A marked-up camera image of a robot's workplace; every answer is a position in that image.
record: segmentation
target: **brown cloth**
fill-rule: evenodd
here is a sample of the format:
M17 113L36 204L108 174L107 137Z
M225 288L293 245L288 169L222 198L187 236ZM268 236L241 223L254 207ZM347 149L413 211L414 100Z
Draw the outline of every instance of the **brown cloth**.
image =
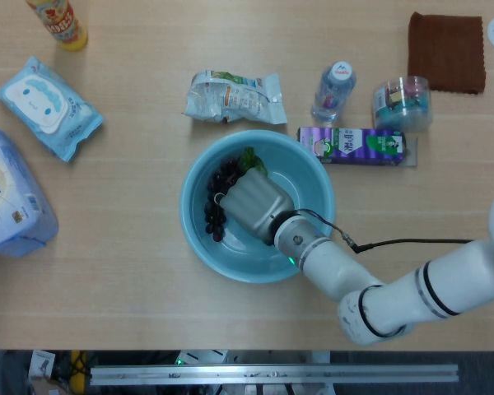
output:
M430 89L460 93L485 90L480 16L421 15L408 27L408 75L425 77Z

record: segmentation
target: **wire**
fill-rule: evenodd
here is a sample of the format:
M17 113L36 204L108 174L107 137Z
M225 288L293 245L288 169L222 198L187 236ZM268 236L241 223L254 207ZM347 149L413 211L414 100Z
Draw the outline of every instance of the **wire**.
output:
M78 366L79 361L82 363L82 367ZM73 377L75 374L84 374L87 377L91 377L90 368L87 365L86 353L84 351L80 351L79 355L72 362L69 377Z
M471 239L392 239L392 240L380 241L379 243L369 243L369 244L359 245L352 239L352 237L348 233L346 233L344 230L342 230L335 224L332 224L331 222L324 219L316 211L310 210L309 208L300 208L296 210L296 212L305 212L310 216L316 218L323 224L331 226L338 233L340 233L343 240L347 243L350 249L353 250L354 253L363 253L370 249L374 249L375 247L381 247L384 245L391 245L391 244L401 244L401 243L466 244L472 241Z

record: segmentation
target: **black cable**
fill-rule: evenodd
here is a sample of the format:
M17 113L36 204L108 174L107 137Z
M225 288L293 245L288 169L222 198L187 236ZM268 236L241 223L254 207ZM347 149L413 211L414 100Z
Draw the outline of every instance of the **black cable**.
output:
M297 213L298 212L305 212L305 213L309 214L310 216L316 218L317 220L319 220L323 224L331 226L338 233L340 233L343 240L353 250L354 253L363 253L364 251L374 249L375 247L380 247L383 245L391 245L391 244L401 244L401 243L466 244L466 243L470 243L472 241L471 239L393 239L393 240L381 241L379 243L369 243L369 244L359 245L352 239L352 237L348 233L346 233L345 231L340 229L335 224L332 224L331 222L325 220L316 211L310 210L309 208L300 208L300 209L296 210L296 212Z

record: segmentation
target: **light blue plastic bowl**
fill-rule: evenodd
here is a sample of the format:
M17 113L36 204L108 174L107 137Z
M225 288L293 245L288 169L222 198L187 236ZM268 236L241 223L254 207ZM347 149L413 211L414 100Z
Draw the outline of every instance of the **light blue plastic bowl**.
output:
M294 276L299 270L273 246L251 236L227 217L223 241L216 243L205 232L203 207L207 183L221 162L254 148L268 176L292 197L295 208L309 208L328 221L335 219L335 195L319 160L299 142L267 130L238 132L214 142L194 162L181 189L179 218L194 252L209 267L237 281L268 283ZM331 228L312 220L326 235Z

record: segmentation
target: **blue wet wipes pack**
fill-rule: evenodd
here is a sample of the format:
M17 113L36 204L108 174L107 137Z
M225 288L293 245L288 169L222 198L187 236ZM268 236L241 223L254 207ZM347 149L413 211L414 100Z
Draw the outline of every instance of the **blue wet wipes pack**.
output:
M66 162L103 120L93 105L34 56L0 88L0 101Z

